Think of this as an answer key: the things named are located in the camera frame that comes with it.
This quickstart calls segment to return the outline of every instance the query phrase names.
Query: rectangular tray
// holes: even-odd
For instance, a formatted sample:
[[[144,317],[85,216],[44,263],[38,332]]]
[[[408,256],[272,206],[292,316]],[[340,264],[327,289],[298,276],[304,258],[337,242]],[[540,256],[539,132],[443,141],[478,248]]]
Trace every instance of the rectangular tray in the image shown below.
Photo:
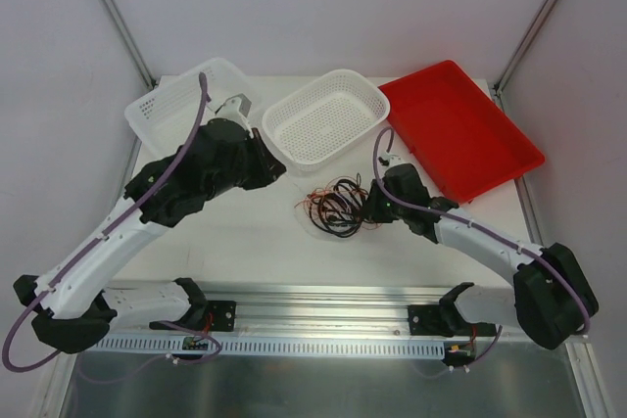
[[[380,88],[388,121],[447,198],[465,203],[545,161],[453,61]]]

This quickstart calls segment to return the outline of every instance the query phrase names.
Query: white mesh basket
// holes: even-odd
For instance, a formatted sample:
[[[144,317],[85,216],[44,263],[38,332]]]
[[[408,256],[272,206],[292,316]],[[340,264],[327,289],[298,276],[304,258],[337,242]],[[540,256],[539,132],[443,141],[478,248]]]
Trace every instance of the white mesh basket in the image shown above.
[[[234,95],[243,93],[253,107],[262,100],[246,75],[222,58],[211,59],[156,88],[128,105],[124,116],[141,142],[158,159],[176,152],[191,130],[200,104],[198,73],[201,71],[207,76],[212,98],[209,110],[205,110],[203,124],[214,117],[213,110]]]
[[[272,105],[265,135],[302,171],[314,171],[356,145],[390,113],[390,102],[352,70],[334,70]]]

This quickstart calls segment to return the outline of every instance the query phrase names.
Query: white cable tray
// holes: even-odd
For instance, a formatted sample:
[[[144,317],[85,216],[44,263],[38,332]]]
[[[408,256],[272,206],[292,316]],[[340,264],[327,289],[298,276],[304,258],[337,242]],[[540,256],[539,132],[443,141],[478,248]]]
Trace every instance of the white cable tray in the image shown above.
[[[199,354],[213,352],[208,344],[205,351],[183,348],[181,335],[111,334],[90,351]],[[443,359],[444,343],[421,340],[337,340],[318,338],[261,338],[219,336],[221,354],[244,356],[298,357],[385,357],[402,359]]]

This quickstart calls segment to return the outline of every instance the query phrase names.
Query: black bracket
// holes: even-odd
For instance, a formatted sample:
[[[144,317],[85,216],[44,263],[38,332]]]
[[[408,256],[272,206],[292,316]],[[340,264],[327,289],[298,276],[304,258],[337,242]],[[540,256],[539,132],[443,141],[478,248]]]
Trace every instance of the black bracket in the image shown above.
[[[575,291],[588,315],[599,311],[599,302],[574,253],[562,244],[542,249],[542,258]],[[555,349],[581,327],[584,319],[572,297],[538,261],[525,264],[513,275],[516,317],[535,343]]]
[[[37,276],[23,275],[13,284],[13,288],[24,306],[29,306],[36,298]],[[109,308],[99,294],[80,317],[70,319],[52,318],[50,310],[41,305],[35,307],[37,315],[31,325],[41,343],[67,354],[76,354],[93,347],[109,333],[109,322],[116,312]]]
[[[438,304],[408,305],[408,323],[410,325],[410,335],[413,337],[471,337],[472,327],[477,330],[477,337],[494,337],[497,335],[497,328],[492,323],[464,322],[457,325],[455,329],[443,316],[443,307]]]
[[[205,317],[212,321],[209,332],[232,332],[235,329],[235,301],[207,301]]]

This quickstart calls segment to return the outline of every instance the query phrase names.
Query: metal pole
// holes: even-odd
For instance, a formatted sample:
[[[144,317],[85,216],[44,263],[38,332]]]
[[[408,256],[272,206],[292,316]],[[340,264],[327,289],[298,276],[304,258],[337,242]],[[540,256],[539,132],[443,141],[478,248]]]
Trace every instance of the metal pole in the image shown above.
[[[529,51],[529,48],[535,41],[542,27],[547,22],[547,19],[551,15],[551,12],[554,10],[555,5],[557,4],[558,1],[559,0],[545,0],[544,3],[542,4],[542,7],[536,14],[536,17],[534,18],[533,22],[531,22],[531,25],[529,26],[529,28],[527,28],[527,31],[525,32],[522,40],[520,41],[520,44],[518,44],[518,47],[513,53],[513,56],[507,63],[505,71],[503,72],[503,74],[501,75],[499,80],[497,80],[495,84],[497,95],[501,96],[501,94],[503,93],[503,90],[506,88],[507,83],[511,79],[511,76],[517,69],[518,65],[524,58],[527,51]]]
[[[128,54],[130,55],[132,61],[134,62],[137,71],[141,75],[142,80],[144,81],[148,89],[152,90],[157,85],[157,81],[148,70],[148,66],[146,66],[146,62],[144,61],[144,58],[139,52],[139,48],[137,48],[137,45],[135,44],[135,41],[133,40],[133,37],[128,30],[128,27],[124,22],[124,18],[121,16],[120,10],[116,5],[115,0],[102,0],[102,2],[105,6],[105,9],[109,13],[109,16],[111,17],[111,20],[113,21],[116,30],[120,34],[121,40],[124,43],[124,46],[126,47],[126,50],[128,51]]]

